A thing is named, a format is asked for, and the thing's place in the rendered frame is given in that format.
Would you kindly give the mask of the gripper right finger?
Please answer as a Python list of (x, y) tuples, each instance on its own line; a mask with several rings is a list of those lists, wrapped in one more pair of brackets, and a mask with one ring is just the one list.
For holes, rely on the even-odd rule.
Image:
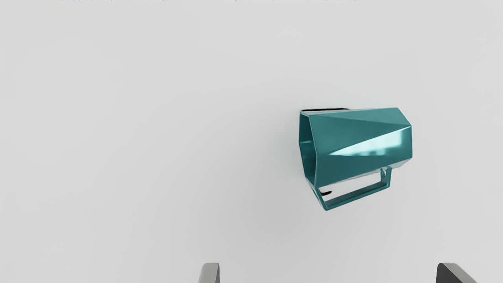
[(477, 283), (477, 281), (456, 263), (446, 262), (438, 264), (435, 283)]

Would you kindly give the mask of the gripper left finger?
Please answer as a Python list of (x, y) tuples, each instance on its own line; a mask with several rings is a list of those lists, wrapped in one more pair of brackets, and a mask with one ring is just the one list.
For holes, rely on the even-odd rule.
[(220, 264), (218, 262), (203, 264), (198, 283), (220, 283)]

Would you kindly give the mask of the teal faceted mug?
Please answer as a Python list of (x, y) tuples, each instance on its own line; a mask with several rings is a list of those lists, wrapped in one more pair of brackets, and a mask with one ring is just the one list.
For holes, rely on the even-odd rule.
[[(392, 170), (413, 157), (413, 127), (397, 107), (321, 108), (299, 113), (304, 177), (325, 211), (390, 187)], [(378, 182), (324, 200), (322, 188), (378, 173)]]

